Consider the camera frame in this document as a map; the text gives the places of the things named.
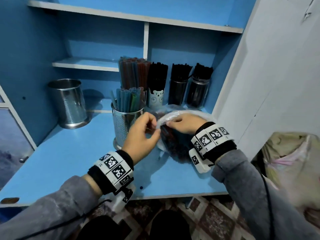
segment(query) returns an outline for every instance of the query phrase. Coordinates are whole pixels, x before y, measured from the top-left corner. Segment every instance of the metal utensil holder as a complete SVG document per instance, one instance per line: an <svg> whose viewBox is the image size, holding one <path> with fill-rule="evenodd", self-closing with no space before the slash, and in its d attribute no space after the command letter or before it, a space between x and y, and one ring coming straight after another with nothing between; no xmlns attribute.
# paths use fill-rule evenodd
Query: metal utensil holder
<svg viewBox="0 0 320 240"><path fill-rule="evenodd" d="M59 125L65 129L76 129L90 122L85 100L80 88L81 81L59 79L48 83L58 111Z"/></svg>
<svg viewBox="0 0 320 240"><path fill-rule="evenodd" d="M134 124L138 117L143 114L144 107L138 110L137 112L133 113L119 112L114 108L112 103L111 108L115 132L113 146L116 150L120 150L123 147L123 144L125 143L130 127Z"/></svg>

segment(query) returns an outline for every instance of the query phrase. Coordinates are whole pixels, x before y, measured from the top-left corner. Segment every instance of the blue countertop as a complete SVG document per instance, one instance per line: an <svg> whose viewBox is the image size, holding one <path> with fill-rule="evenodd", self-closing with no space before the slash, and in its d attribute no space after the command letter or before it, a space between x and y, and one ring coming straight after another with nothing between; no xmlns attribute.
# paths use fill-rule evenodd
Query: blue countertop
<svg viewBox="0 0 320 240"><path fill-rule="evenodd" d="M92 121L79 129L57 126L0 191L0 200L19 197L18 204L28 205L58 190L68 178L84 175L96 160L115 151L114 137L111 113L93 113ZM199 174L191 161L180 163L155 148L135 166L134 198L225 194L225 186L210 173Z"/></svg>

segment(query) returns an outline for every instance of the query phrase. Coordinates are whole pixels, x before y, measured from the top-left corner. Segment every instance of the gray jacket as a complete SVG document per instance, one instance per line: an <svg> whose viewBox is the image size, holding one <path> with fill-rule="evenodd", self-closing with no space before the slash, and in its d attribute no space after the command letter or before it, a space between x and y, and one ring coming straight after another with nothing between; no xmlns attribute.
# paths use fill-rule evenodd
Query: gray jacket
<svg viewBox="0 0 320 240"><path fill-rule="evenodd" d="M226 186L231 198L258 240L269 239L270 219L263 180L240 150L233 150L217 162L212 176ZM268 187L274 214L275 239L320 239L314 227L298 211ZM0 225L1 239L11 240L46 229L88 213L98 203L92 188L73 176L61 188L46 195L26 210ZM84 219L30 239L65 239Z"/></svg>

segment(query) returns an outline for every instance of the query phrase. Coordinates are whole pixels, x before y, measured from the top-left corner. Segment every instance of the hand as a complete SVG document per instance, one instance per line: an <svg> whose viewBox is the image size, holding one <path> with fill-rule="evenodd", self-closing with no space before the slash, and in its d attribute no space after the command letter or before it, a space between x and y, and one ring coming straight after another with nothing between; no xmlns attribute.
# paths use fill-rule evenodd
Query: hand
<svg viewBox="0 0 320 240"><path fill-rule="evenodd" d="M122 150L130 155L134 165L146 157L160 139L160 129L155 131L156 126L156 117L148 112L141 115L131 126ZM150 139L146 138L147 129L153 132Z"/></svg>
<svg viewBox="0 0 320 240"><path fill-rule="evenodd" d="M207 121L191 113L183 113L166 123L172 129L184 134L194 135L196 131Z"/></svg>

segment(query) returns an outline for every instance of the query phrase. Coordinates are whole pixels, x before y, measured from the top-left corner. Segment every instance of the black cable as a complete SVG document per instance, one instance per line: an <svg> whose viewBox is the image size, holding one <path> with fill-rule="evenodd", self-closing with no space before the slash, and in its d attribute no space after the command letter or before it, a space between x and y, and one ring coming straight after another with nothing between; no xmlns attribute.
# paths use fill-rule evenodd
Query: black cable
<svg viewBox="0 0 320 240"><path fill-rule="evenodd" d="M274 218L273 218L273 212L272 212L272 205L271 205L271 199L270 199L270 193L267 186L267 182L262 174L260 174L264 183L264 187L266 188L266 198L268 201L268 209L269 209L269 218L270 218L270 230L269 230L269 236L270 240L275 239L275 226L274 226Z"/></svg>
<svg viewBox="0 0 320 240"><path fill-rule="evenodd" d="M71 222L77 221L77 220L79 220L79 219L81 219L81 218L87 217L87 216L89 216L90 214L92 214L92 212L93 212L94 210L96 210L100 205L102 205L102 204L105 203L106 201L107 201L107 202L112 202L112 201L109 200L109 199L104 200L104 201L100 202L100 203L99 203L96 207L94 207L92 210L90 210L88 213L83 214L82 216L76 216L76 217L74 217L74 218L72 218L72 219L70 219L70 220L68 220L68 221L62 222L62 223L60 223L60 224L58 224L58 225L48 227L48 228L46 228L46 229L43 229L43 230L41 230L41 231L32 233L32 234L30 234L30 235L26 235L26 236L21 237L21 238L16 238L15 240L25 240L25 239L28 239L28 238L37 236L37 235L39 235L39 234L46 233L46 232L48 232L48 231L55 230L55 229L57 229L57 228L63 227L63 226L65 226L65 225L68 225L68 224L70 224Z"/></svg>

